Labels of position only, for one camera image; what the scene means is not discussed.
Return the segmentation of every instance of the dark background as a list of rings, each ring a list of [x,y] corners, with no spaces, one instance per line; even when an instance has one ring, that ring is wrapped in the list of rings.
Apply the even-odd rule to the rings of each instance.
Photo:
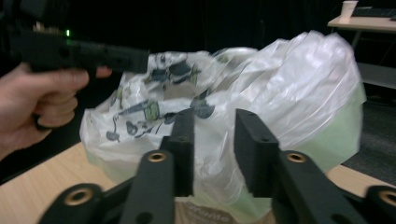
[[[330,34],[327,22],[340,14],[341,4],[340,0],[72,0],[66,26],[84,39],[151,52],[262,49],[278,38],[292,39],[311,30]],[[396,8],[396,1],[360,0],[360,5]],[[336,32],[349,42],[354,34]],[[363,33],[357,61],[396,67],[394,41],[395,35]],[[1,161],[0,184],[79,142],[84,108],[102,103],[118,87],[120,76],[97,80],[94,89],[80,92],[71,123]],[[395,91],[371,85],[365,89],[361,151],[344,165],[396,185]]]

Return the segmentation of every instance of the hand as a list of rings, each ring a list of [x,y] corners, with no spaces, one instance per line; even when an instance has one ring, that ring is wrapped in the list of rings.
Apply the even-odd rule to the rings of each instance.
[[[111,70],[97,69],[97,77],[109,77]],[[50,130],[40,132],[38,124],[60,127],[74,117],[75,94],[89,82],[88,73],[80,69],[64,69],[32,73],[26,63],[0,78],[0,160],[11,152],[40,142]]]

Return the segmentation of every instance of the finger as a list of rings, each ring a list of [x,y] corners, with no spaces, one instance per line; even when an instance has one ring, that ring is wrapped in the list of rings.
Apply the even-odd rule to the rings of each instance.
[[[109,77],[112,73],[112,70],[106,66],[100,66],[96,68],[96,77],[104,78]]]
[[[78,100],[75,97],[61,104],[38,103],[34,113],[40,116],[56,117],[72,112],[78,106]]]
[[[26,73],[32,72],[32,68],[30,67],[29,63],[20,63],[17,69],[21,69],[23,72]]]
[[[47,128],[58,128],[61,126],[64,126],[65,124],[67,124],[68,122],[70,122],[73,117],[75,116],[74,111],[71,111],[68,114],[64,114],[61,116],[40,116],[40,118],[38,119],[37,123],[43,127],[47,127]]]
[[[40,104],[58,105],[69,101],[71,98],[74,98],[75,95],[76,93],[74,91],[50,93],[41,97],[41,99],[39,99],[38,102]]]
[[[66,69],[27,76],[21,80],[24,90],[40,97],[50,92],[77,91],[89,82],[85,70]]]

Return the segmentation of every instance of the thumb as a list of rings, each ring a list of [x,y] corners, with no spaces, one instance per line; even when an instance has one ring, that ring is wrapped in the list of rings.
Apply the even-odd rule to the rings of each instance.
[[[41,96],[54,91],[78,91],[88,84],[90,78],[85,70],[65,69],[35,73],[28,79],[28,91]]]

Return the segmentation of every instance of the white cup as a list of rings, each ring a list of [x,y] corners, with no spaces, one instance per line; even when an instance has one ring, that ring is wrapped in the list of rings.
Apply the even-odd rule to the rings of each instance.
[[[355,10],[358,1],[344,1],[341,9],[340,19],[347,20],[352,16],[353,10]]]

